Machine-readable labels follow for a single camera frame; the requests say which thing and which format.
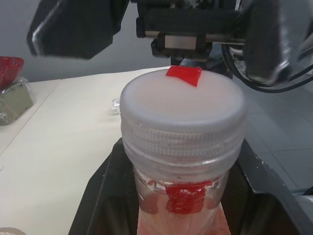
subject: table surface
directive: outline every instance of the table surface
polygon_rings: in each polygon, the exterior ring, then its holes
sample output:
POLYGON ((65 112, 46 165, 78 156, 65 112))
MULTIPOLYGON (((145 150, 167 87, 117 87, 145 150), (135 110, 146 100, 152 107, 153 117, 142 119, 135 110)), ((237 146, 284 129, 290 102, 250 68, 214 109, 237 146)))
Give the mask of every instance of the table surface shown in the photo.
POLYGON ((31 83, 34 106, 0 127, 0 235, 68 234, 88 180, 121 137, 112 100, 165 68, 31 83))

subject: gray wall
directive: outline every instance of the gray wall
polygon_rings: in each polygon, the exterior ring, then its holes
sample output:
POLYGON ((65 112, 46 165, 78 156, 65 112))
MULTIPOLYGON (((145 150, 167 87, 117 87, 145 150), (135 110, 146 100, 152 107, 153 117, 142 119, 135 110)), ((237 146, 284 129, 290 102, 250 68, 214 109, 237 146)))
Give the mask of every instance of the gray wall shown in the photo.
POLYGON ((91 60, 33 57, 26 35, 40 0, 0 0, 0 55, 25 60, 21 75, 29 81, 78 77, 98 73, 133 71, 169 65, 168 59, 154 58, 151 39, 136 37, 137 9, 130 4, 122 30, 113 44, 91 60))

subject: red bowl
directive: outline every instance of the red bowl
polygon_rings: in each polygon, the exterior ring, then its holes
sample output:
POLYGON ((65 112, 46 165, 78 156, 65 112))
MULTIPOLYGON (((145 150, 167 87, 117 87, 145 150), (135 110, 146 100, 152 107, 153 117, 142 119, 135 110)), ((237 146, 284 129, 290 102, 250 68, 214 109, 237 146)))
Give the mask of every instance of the red bowl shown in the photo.
POLYGON ((11 84, 22 70, 23 65, 22 58, 0 56, 0 88, 11 84))

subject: clear plastic container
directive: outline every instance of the clear plastic container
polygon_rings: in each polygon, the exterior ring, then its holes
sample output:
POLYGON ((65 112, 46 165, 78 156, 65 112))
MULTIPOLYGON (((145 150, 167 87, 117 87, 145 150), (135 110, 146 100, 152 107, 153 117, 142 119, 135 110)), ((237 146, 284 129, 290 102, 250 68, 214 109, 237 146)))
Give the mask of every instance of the clear plastic container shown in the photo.
POLYGON ((210 235, 246 130, 246 103, 229 78, 202 71, 194 87, 167 70, 131 81, 120 99, 135 167, 138 235, 210 235))

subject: white bottle cap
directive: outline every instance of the white bottle cap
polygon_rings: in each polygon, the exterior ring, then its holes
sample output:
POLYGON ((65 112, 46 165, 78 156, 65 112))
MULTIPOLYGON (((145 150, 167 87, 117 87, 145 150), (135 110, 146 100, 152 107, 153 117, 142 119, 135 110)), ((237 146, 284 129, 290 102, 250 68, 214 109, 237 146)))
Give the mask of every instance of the white bottle cap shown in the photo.
POLYGON ((156 180, 201 182, 224 174, 245 137, 242 91, 217 73, 202 71, 194 87, 167 71, 144 74, 122 92, 126 154, 156 180))

